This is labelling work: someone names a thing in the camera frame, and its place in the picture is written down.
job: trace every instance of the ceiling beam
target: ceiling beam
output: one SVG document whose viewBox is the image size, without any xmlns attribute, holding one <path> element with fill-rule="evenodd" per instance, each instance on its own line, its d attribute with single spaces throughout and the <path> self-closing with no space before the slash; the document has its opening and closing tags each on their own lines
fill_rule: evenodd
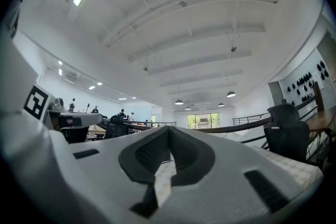
<svg viewBox="0 0 336 224">
<path fill-rule="evenodd" d="M 223 78 L 223 77 L 237 76 L 241 74 L 243 74 L 242 69 L 235 69 L 235 70 L 226 71 L 224 73 L 212 73 L 212 74 L 206 74 L 202 76 L 193 76 L 193 77 L 187 77 L 187 78 L 182 78 L 182 79 L 170 80 L 170 81 L 160 83 L 160 87 L 175 86 L 175 85 L 181 85 L 181 84 L 198 82 L 198 81 L 209 80 L 209 79 L 218 79 L 218 78 Z"/>
<path fill-rule="evenodd" d="M 216 89 L 218 90 L 218 89 L 234 87 L 234 86 L 237 86 L 237 83 L 236 82 L 230 82 L 230 83 L 215 85 L 215 86 L 206 86 L 206 87 L 200 87 L 200 88 L 169 91 L 168 95 L 192 93 L 192 92 L 202 92 L 202 91 L 209 91 L 209 90 L 216 90 Z"/>
<path fill-rule="evenodd" d="M 241 29 L 240 33 L 264 33 L 265 26 L 263 24 L 244 24 L 244 26 Z M 212 38 L 212 37 L 218 37 L 223 35 L 229 35 L 234 33 L 234 28 L 232 25 L 226 26 L 226 27 L 216 27 L 212 29 L 207 29 L 207 31 L 203 31 L 200 33 L 194 33 L 193 36 L 188 37 L 180 37 L 180 38 L 174 38 L 172 40 L 168 40 L 162 43 L 152 44 L 153 49 L 144 51 L 143 49 L 137 51 L 133 55 L 130 55 L 129 62 L 137 61 L 141 58 L 146 57 L 147 55 L 151 55 L 157 52 L 160 52 L 162 50 L 166 50 L 175 46 L 180 46 L 189 42 L 194 42 L 206 38 Z"/>
<path fill-rule="evenodd" d="M 188 5 L 188 7 L 191 7 L 193 5 L 211 4 L 213 2 L 224 2 L 224 1 L 235 1 L 235 0 L 184 0 L 184 2 Z M 277 3 L 277 0 L 241 0 L 241 1 L 261 2 L 265 4 Z M 181 8 L 184 8 L 181 5 L 181 0 L 166 1 L 163 4 L 156 6 L 156 8 L 153 8 L 151 11 L 148 11 L 146 7 L 145 10 L 137 10 L 136 12 L 133 12 L 131 15 L 127 16 L 127 18 L 125 18 L 124 20 L 121 20 L 120 24 L 110 29 L 109 32 L 118 35 L 118 38 L 122 39 L 133 32 L 133 25 L 136 25 L 137 28 L 140 28 L 146 25 L 147 23 L 160 18 L 161 16 L 175 12 Z M 102 43 L 106 44 L 110 42 L 110 40 L 111 40 L 111 34 L 107 33 Z"/>
<path fill-rule="evenodd" d="M 164 73 L 164 72 L 172 71 L 176 69 L 191 67 L 195 65 L 201 65 L 204 63 L 208 63 L 208 62 L 223 61 L 223 60 L 227 60 L 228 56 L 229 54 L 215 54 L 215 55 L 210 55 L 210 56 L 205 56 L 205 57 L 199 57 L 197 59 L 190 59 L 190 60 L 183 61 L 183 62 L 173 63 L 172 65 L 168 65 L 165 67 L 159 67 L 159 68 L 149 70 L 148 74 L 151 76 L 151 75 L 156 75 L 156 74 L 160 74 L 160 73 Z M 251 56 L 250 50 L 239 50 L 239 51 L 230 53 L 230 59 L 249 57 L 249 56 Z"/>
</svg>

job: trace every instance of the window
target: window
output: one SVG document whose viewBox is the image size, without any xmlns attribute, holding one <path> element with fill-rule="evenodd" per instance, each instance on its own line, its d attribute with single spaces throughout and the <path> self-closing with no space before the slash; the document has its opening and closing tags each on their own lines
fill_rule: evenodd
<svg viewBox="0 0 336 224">
<path fill-rule="evenodd" d="M 212 129 L 221 125 L 219 113 L 187 115 L 188 129 Z"/>
</svg>

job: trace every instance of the black slot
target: black slot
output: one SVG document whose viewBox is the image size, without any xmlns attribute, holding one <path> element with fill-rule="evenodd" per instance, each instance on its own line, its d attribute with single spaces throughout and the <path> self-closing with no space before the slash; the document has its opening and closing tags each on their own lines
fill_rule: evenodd
<svg viewBox="0 0 336 224">
<path fill-rule="evenodd" d="M 89 157 L 89 156 L 92 156 L 98 153 L 99 153 L 98 150 L 88 150 L 88 151 L 74 153 L 74 157 L 75 159 L 83 159 L 83 158 L 86 158 L 86 157 Z"/>
<path fill-rule="evenodd" d="M 285 196 L 261 172 L 253 170 L 244 175 L 272 213 L 288 204 Z"/>
</svg>

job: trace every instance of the wooden desk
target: wooden desk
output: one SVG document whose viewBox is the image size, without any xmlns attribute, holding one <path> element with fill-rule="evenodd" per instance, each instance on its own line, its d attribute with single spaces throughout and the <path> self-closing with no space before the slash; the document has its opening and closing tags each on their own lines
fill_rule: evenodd
<svg viewBox="0 0 336 224">
<path fill-rule="evenodd" d="M 331 125 L 335 116 L 336 106 L 315 113 L 313 116 L 306 120 L 306 123 L 309 126 L 309 131 L 318 133 L 325 131 L 329 127 L 329 125 Z"/>
<path fill-rule="evenodd" d="M 95 135 L 95 134 L 102 134 L 102 135 L 105 135 L 105 132 L 106 132 L 106 130 L 104 130 L 103 128 L 101 128 L 101 127 L 99 127 L 99 126 L 96 126 L 96 125 L 92 125 L 92 126 L 90 126 L 90 127 L 89 127 L 89 131 L 88 131 L 90 137 L 91 137 L 92 135 Z"/>
</svg>

